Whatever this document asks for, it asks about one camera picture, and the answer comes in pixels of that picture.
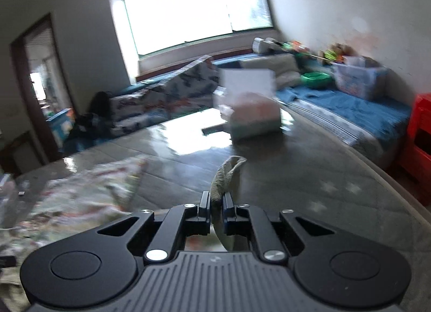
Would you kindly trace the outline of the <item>green patterned child's shirt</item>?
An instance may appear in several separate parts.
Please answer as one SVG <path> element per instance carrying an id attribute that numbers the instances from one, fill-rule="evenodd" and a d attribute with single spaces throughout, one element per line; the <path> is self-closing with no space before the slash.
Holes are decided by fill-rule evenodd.
<path id="1" fill-rule="evenodd" d="M 38 248 L 136 211 L 138 190 L 153 188 L 142 178 L 159 164 L 138 155 L 49 181 L 30 212 L 1 230 L 1 253 L 21 265 Z"/>

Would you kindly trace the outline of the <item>red plastic stool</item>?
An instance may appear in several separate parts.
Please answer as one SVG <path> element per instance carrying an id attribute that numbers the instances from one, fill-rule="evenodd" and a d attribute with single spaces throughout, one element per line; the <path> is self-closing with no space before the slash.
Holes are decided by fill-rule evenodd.
<path id="1" fill-rule="evenodd" d="M 400 162 L 420 183 L 430 183 L 430 93 L 416 96 Z"/>

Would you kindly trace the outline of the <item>blue children's cabinet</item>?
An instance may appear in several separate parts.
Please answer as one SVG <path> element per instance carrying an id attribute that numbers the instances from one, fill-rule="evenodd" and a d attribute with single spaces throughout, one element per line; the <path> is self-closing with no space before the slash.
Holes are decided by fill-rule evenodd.
<path id="1" fill-rule="evenodd" d="M 65 108 L 46 120 L 58 148 L 62 148 L 75 121 L 72 108 Z"/>

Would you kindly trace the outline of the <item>black bag on sofa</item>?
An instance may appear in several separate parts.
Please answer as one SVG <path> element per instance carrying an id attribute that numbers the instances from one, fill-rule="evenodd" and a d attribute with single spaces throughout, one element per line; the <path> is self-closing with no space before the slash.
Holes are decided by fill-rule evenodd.
<path id="1" fill-rule="evenodd" d="M 93 96 L 87 112 L 75 119 L 63 144 L 64 156 L 73 155 L 113 139 L 110 98 L 111 95 L 106 92 L 98 92 Z"/>

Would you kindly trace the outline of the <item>long butterfly cushion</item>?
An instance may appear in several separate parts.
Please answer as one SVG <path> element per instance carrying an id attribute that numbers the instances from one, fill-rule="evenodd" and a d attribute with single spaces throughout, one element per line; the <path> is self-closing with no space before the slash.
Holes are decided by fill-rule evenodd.
<path id="1" fill-rule="evenodd" d="M 114 137 L 125 136 L 152 125 L 173 120 L 213 106 L 217 84 L 195 82 L 189 87 L 174 81 L 110 99 Z"/>

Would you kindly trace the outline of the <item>green plastic bowl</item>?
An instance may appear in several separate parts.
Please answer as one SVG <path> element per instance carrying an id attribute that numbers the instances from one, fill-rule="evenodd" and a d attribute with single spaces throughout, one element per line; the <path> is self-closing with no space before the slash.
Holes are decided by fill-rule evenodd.
<path id="1" fill-rule="evenodd" d="M 302 74 L 301 82 L 308 88 L 323 89 L 332 82 L 332 77 L 327 73 L 314 71 Z"/>

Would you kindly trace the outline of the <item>clear plastic storage box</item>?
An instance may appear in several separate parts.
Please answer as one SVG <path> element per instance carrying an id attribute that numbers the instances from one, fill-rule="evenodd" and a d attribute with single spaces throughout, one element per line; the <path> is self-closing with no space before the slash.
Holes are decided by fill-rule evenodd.
<path id="1" fill-rule="evenodd" d="M 374 101 L 384 94 L 388 68 L 385 66 L 351 66 L 333 63 L 332 70 L 337 88 L 351 96 Z"/>

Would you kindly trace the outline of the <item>large butterfly pillow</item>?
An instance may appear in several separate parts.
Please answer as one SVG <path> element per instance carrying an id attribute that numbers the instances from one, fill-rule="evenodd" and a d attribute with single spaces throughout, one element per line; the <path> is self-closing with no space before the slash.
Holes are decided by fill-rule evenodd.
<path id="1" fill-rule="evenodd" d="M 211 95 L 219 82 L 218 69 L 209 55 L 192 61 L 175 71 L 164 83 L 169 102 Z"/>

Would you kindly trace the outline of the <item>grey plain pillow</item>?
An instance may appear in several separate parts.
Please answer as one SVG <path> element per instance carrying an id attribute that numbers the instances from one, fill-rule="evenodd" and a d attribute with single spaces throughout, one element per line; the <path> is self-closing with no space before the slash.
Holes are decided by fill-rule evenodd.
<path id="1" fill-rule="evenodd" d="M 240 60 L 245 69 L 270 69 L 275 73 L 276 90 L 295 87 L 301 83 L 301 73 L 292 54 L 260 56 Z"/>

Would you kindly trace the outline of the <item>tissue box pack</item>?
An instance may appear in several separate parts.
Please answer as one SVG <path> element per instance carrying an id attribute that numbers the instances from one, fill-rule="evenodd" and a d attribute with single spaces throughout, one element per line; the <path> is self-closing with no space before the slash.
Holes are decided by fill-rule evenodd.
<path id="1" fill-rule="evenodd" d="M 275 73 L 270 69 L 222 69 L 213 103 L 227 122 L 227 131 L 233 141 L 280 130 Z"/>

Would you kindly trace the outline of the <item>brown plush toys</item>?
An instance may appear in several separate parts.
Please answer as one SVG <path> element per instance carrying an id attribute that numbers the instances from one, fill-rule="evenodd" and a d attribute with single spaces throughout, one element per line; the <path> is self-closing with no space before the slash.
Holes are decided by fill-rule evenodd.
<path id="1" fill-rule="evenodd" d="M 354 56 L 355 51 L 347 44 L 333 43 L 324 51 L 326 62 L 344 63 L 345 57 Z"/>

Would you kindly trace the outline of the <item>white plush toy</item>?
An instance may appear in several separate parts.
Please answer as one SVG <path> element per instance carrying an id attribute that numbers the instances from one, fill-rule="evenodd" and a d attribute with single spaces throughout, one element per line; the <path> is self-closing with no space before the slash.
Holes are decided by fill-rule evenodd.
<path id="1" fill-rule="evenodd" d="M 275 38 L 256 37 L 252 43 L 252 51 L 258 55 L 265 55 L 280 50 L 282 43 Z"/>

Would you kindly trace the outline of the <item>green framed window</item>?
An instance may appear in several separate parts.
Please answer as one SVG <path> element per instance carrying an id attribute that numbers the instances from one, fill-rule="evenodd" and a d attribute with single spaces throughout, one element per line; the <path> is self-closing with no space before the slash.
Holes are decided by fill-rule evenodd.
<path id="1" fill-rule="evenodd" d="M 138 55 L 273 27 L 267 0 L 123 0 Z"/>

